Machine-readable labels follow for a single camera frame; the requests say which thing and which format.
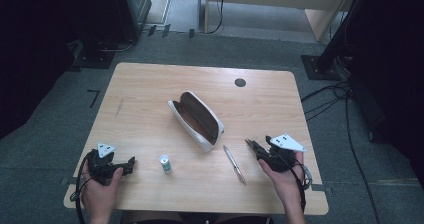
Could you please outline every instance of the open glasses case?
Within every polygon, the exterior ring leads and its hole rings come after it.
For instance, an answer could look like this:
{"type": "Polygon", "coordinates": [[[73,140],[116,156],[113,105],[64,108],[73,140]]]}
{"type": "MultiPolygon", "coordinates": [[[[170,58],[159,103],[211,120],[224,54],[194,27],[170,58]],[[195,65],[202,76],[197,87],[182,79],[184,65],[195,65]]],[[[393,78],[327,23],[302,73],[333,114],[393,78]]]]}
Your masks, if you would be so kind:
{"type": "Polygon", "coordinates": [[[180,102],[170,100],[168,105],[203,151],[212,150],[224,133],[224,124],[215,113],[190,91],[181,95],[180,102]]]}

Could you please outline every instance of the small cylindrical container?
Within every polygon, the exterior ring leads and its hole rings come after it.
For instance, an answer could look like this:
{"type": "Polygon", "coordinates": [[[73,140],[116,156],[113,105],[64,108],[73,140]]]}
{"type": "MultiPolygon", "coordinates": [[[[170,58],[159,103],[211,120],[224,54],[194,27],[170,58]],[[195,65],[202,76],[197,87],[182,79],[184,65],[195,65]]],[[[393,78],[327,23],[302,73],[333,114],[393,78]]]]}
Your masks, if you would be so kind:
{"type": "Polygon", "coordinates": [[[159,157],[160,164],[162,164],[163,171],[166,174],[172,172],[171,163],[169,162],[169,157],[167,155],[162,155],[159,157]]]}

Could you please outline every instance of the hand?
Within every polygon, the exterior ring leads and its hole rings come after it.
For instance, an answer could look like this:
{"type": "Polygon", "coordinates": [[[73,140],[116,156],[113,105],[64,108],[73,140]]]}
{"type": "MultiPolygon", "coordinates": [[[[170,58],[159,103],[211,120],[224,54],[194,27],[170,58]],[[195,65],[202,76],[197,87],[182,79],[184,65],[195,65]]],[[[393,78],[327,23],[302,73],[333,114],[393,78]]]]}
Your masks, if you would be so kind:
{"type": "MultiPolygon", "coordinates": [[[[296,159],[303,163],[303,153],[296,153],[296,159]]],[[[306,223],[300,205],[300,191],[291,171],[275,172],[264,160],[259,160],[262,170],[271,178],[274,188],[280,197],[286,213],[287,223],[306,223]]],[[[300,165],[293,167],[297,177],[303,181],[304,175],[300,165]]]]}
{"type": "MultiPolygon", "coordinates": [[[[122,178],[122,168],[118,168],[113,173],[109,186],[103,186],[95,180],[88,181],[81,190],[81,201],[90,216],[90,223],[109,223],[110,217],[116,204],[116,192],[122,178]]],[[[88,171],[88,161],[84,163],[82,169],[84,181],[91,178],[88,171]]]]}

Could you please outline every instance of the gray carpet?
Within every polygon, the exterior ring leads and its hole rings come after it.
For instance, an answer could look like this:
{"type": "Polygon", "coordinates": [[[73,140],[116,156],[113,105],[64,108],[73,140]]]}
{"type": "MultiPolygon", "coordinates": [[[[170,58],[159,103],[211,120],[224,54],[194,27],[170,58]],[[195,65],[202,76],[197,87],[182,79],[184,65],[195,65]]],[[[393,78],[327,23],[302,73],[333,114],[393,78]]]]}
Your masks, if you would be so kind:
{"type": "MultiPolygon", "coordinates": [[[[119,62],[160,63],[294,73],[300,96],[335,81],[311,81],[301,55],[320,55],[325,46],[295,42],[161,33],[116,53],[108,70],[66,72],[31,119],[0,140],[0,223],[77,223],[74,209],[63,206],[67,186],[89,135],[113,70],[119,62]],[[100,95],[92,105],[95,93],[100,95]]],[[[334,98],[325,91],[303,103],[311,110],[334,98]]],[[[424,192],[409,161],[388,144],[368,141],[368,130],[354,99],[348,101],[350,129],[358,161],[368,179],[381,223],[422,223],[424,192]]],[[[329,203],[325,216],[310,223],[376,223],[370,198],[355,163],[346,131],[345,101],[308,121],[329,203]]],[[[118,223],[120,211],[113,221],[118,223]]],[[[281,223],[282,216],[276,216],[281,223]]]]}

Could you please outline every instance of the white pen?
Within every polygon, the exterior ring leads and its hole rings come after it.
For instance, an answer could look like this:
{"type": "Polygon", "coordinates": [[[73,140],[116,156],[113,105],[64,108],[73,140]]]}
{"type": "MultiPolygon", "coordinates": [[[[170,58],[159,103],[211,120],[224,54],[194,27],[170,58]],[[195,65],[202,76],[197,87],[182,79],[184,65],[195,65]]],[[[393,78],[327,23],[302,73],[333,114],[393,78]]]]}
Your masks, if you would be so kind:
{"type": "Polygon", "coordinates": [[[236,172],[236,174],[237,174],[237,177],[238,177],[239,181],[240,181],[241,183],[243,183],[244,185],[246,185],[246,180],[244,179],[243,174],[241,174],[240,168],[238,167],[238,165],[237,165],[236,161],[234,160],[233,155],[231,155],[230,150],[229,150],[229,149],[228,149],[228,147],[226,147],[225,145],[224,145],[224,151],[225,151],[225,153],[227,154],[228,159],[230,159],[231,164],[233,164],[234,171],[236,172]]]}

